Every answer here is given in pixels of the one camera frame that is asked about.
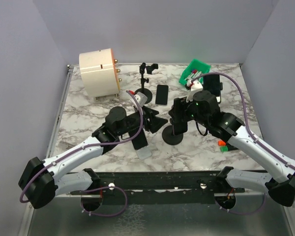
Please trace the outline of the silver edged black phone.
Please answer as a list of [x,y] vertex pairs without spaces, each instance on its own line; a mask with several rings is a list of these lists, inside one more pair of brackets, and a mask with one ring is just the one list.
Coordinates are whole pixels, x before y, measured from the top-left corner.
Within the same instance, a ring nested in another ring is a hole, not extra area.
[[169,86],[168,85],[157,85],[155,104],[167,106],[168,93],[169,93]]

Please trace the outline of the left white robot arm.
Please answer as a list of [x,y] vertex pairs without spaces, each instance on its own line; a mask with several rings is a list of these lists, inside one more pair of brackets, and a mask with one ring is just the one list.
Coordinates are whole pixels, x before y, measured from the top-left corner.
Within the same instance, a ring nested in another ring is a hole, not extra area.
[[32,158],[18,182],[22,190],[20,202],[29,202],[39,209],[57,195],[74,191],[95,193],[100,183],[93,170],[84,169],[75,174],[71,171],[126,142],[132,142],[135,149],[146,147],[147,142],[142,140],[144,132],[156,133],[168,122],[158,114],[157,110],[145,106],[130,115],[123,107],[113,107],[105,122],[80,144],[51,158]]

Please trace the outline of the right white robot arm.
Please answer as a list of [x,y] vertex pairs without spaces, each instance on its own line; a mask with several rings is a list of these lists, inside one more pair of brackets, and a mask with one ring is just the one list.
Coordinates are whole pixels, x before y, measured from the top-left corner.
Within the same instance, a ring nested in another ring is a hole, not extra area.
[[245,188],[266,193],[285,207],[293,205],[295,160],[257,138],[237,116],[222,112],[210,92],[199,91],[191,101],[186,97],[174,99],[169,115],[173,136],[182,136],[188,130],[188,122],[194,120],[210,135],[243,151],[266,170],[266,173],[257,173],[225,167],[217,176],[219,191]]

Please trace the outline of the black phone on silver stand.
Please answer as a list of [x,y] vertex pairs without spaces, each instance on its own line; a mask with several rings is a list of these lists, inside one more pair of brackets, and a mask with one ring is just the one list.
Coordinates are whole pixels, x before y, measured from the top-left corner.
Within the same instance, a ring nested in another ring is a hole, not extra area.
[[139,150],[141,148],[146,147],[148,145],[148,142],[144,130],[142,129],[140,133],[134,139],[131,140],[131,142],[135,150]]

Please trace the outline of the silver flat phone stand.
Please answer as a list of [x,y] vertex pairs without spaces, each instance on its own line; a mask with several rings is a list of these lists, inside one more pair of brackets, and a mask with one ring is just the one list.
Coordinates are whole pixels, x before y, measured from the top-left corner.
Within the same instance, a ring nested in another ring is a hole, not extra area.
[[140,160],[144,160],[152,156],[152,152],[149,146],[145,146],[139,150],[136,150],[136,154]]

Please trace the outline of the green plastic bin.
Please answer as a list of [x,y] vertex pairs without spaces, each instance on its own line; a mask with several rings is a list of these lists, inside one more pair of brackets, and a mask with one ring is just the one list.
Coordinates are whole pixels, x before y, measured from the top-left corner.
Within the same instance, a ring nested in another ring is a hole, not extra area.
[[193,59],[183,71],[179,83],[184,86],[187,84],[188,80],[192,80],[200,74],[208,73],[210,69],[211,66],[209,64],[199,61],[198,59]]

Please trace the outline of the orange capped marker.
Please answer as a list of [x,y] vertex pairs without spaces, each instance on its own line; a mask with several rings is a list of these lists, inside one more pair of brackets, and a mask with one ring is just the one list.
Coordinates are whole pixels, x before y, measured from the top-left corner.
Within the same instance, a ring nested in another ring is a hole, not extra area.
[[226,142],[224,142],[224,141],[218,141],[218,145],[219,145],[219,146],[226,146],[226,145],[227,145],[227,143],[226,143]]

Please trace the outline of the green capped marker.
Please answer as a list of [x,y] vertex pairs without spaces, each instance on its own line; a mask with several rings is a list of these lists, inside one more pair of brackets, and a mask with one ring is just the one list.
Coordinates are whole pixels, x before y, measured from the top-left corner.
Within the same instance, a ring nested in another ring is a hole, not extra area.
[[229,147],[228,146],[221,146],[220,147],[220,151],[221,152],[228,152],[229,151]]

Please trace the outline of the cream cylindrical box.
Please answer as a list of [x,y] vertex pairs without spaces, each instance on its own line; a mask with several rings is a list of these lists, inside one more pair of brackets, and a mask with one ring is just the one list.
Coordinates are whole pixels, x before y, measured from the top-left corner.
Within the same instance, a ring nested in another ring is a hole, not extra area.
[[119,95],[119,70],[111,48],[79,54],[82,82],[89,97]]

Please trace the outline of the black mounting rail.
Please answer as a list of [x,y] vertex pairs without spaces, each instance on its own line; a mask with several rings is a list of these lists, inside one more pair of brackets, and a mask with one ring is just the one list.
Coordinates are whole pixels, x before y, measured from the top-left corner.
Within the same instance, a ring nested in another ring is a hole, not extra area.
[[102,192],[83,193],[72,191],[71,195],[94,200],[100,197],[105,205],[121,205],[124,198],[128,204],[214,204],[215,196],[227,196],[230,185],[220,178],[219,171],[188,172],[98,172],[100,186],[113,183],[119,190],[106,189]]

